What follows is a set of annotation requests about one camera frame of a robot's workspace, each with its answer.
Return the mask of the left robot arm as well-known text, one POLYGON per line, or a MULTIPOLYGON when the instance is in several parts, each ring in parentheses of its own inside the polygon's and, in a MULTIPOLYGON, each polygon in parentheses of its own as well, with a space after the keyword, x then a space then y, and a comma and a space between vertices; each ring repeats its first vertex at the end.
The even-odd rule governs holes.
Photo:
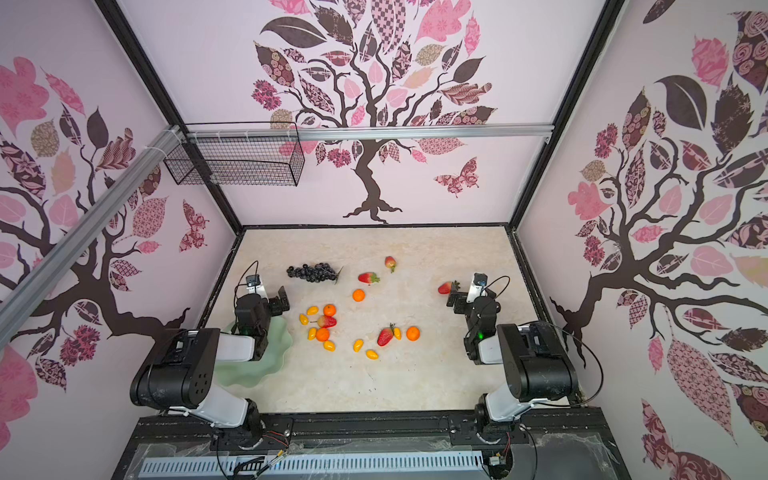
POLYGON ((150 350, 130 386, 137 406, 176 412, 233 432, 245 448, 262 442, 266 426, 255 401, 217 384, 218 364, 265 367, 276 358, 270 346, 271 320, 290 309, 286 289, 269 297, 262 285, 235 299, 234 329, 172 329, 150 350))

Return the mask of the light green wavy fruit bowl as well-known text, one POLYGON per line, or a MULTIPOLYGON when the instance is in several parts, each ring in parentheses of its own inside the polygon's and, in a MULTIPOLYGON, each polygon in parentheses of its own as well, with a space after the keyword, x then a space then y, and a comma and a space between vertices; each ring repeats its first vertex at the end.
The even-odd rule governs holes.
POLYGON ((285 356, 293 346, 287 321, 279 316, 271 320, 267 335, 268 345, 262 358, 249 362, 216 362, 214 378, 225 387, 253 388, 267 376, 278 373, 285 363, 285 356))

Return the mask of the dark fake grape bunch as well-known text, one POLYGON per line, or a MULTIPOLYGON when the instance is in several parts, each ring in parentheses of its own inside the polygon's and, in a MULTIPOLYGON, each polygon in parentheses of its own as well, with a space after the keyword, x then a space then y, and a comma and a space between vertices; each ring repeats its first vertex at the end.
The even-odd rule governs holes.
POLYGON ((339 277, 339 272, 325 262, 314 265, 289 266, 286 269, 286 274, 289 278, 298 278, 309 283, 337 282, 339 277))

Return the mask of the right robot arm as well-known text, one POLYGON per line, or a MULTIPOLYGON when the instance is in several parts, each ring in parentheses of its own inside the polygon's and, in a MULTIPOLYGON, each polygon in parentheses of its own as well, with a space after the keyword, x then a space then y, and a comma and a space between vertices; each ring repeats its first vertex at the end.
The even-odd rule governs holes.
POLYGON ((474 276, 463 291, 457 281, 446 282, 438 293, 446 306, 465 319, 466 356, 476 365, 500 365, 504 381, 479 398, 474 431, 482 442, 492 444, 489 425, 514 424, 537 406, 556 405, 578 390, 578 379, 553 325, 536 320, 524 325, 500 324, 499 294, 484 274, 474 276))

